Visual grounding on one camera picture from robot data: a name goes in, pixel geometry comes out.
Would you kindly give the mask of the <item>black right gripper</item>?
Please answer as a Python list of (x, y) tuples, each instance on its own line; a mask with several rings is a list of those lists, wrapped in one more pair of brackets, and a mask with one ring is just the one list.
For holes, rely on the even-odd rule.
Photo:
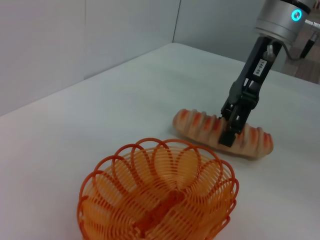
[(276, 57), (282, 48), (279, 40), (260, 36), (256, 40), (246, 63), (229, 91), (220, 113), (226, 120), (218, 143), (231, 147), (245, 127), (252, 109), (259, 101), (259, 94)]

